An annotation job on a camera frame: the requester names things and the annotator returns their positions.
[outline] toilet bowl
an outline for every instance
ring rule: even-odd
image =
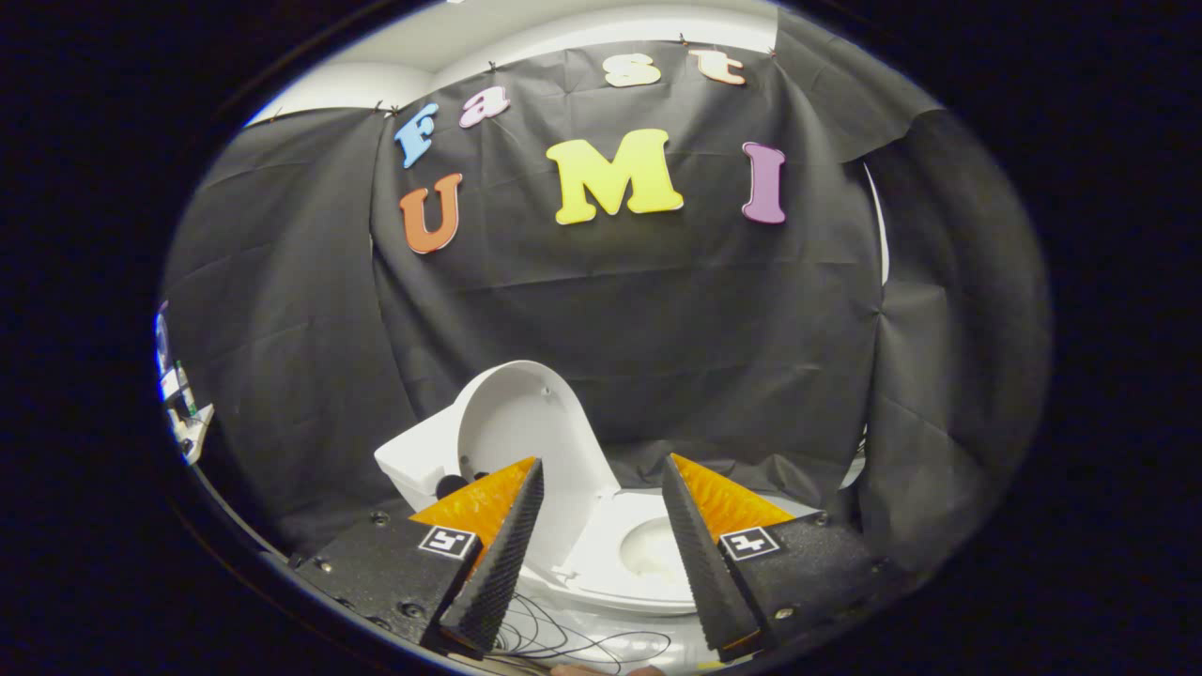
[[[696,611],[659,490],[620,488],[576,395],[546,366],[481,373],[452,405],[375,452],[418,511],[438,500],[444,476],[471,480],[530,456],[542,458],[545,493],[519,586],[632,613]]]

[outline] foam letter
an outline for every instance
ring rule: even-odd
[[[405,123],[393,137],[393,141],[400,143],[401,149],[405,152],[405,168],[413,166],[417,158],[421,158],[426,150],[430,148],[434,143],[429,138],[423,138],[423,136],[429,136],[434,134],[434,120],[430,115],[439,112],[438,103],[427,103],[422,112],[413,115],[413,119]]]
[[[751,198],[743,204],[743,215],[760,223],[785,223],[780,210],[780,165],[785,154],[758,143],[744,143],[743,152],[751,158]]]
[[[684,206],[684,196],[672,189],[664,144],[668,132],[661,129],[638,129],[627,134],[613,164],[591,143],[583,140],[565,141],[547,149],[547,156],[559,165],[559,186],[564,208],[555,213],[561,225],[593,220],[597,209],[584,200],[588,186],[597,203],[609,215],[621,207],[626,183],[633,184],[626,207],[636,214],[671,212]]]
[[[459,230],[459,183],[462,173],[444,176],[434,184],[442,197],[442,226],[429,232],[426,230],[426,196],[430,194],[418,188],[400,198],[401,220],[405,223],[405,241],[417,254],[429,254],[451,243]]]
[[[463,109],[468,112],[459,118],[459,126],[464,129],[476,126],[482,119],[496,115],[508,107],[510,100],[505,97],[505,88],[489,87],[463,105]]]
[[[659,82],[660,69],[651,65],[647,54],[618,54],[601,61],[606,82],[614,87],[633,87]]]
[[[689,49],[690,54],[697,57],[697,69],[709,79],[725,82],[726,84],[744,84],[746,79],[740,75],[732,73],[727,66],[742,69],[743,64],[734,59],[727,59],[724,52],[712,49]]]

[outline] yellow letter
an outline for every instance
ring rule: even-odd
[[[584,140],[548,148],[547,156],[559,165],[559,188],[564,195],[564,208],[555,213],[555,221],[567,225],[597,215],[596,207],[584,200],[585,186],[607,214],[617,214],[627,182],[633,184],[633,190],[626,207],[636,214],[683,207],[684,196],[672,189],[672,177],[664,159],[667,141],[668,132],[661,129],[631,131],[618,146],[613,164]]]
[[[632,87],[659,82],[660,69],[651,65],[647,54],[618,54],[601,61],[606,82],[614,87]]]
[[[726,84],[744,84],[746,82],[743,76],[734,75],[727,69],[727,66],[742,69],[743,64],[734,59],[727,59],[726,53],[712,49],[689,49],[689,53],[697,57],[697,69],[709,79]]]

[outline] letter m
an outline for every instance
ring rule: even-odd
[[[597,210],[584,200],[584,188],[607,214],[617,214],[626,195],[626,183],[633,184],[626,207],[636,214],[683,207],[684,196],[672,189],[664,159],[667,141],[668,134],[660,129],[631,131],[618,146],[613,162],[584,140],[548,148],[547,156],[559,165],[559,186],[564,195],[564,208],[555,212],[555,221],[567,225],[593,220]]]

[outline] ceiling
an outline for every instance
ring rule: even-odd
[[[555,19],[623,6],[715,7],[776,17],[768,0],[463,0],[435,2],[335,54],[327,63],[379,61],[436,72],[481,47]]]

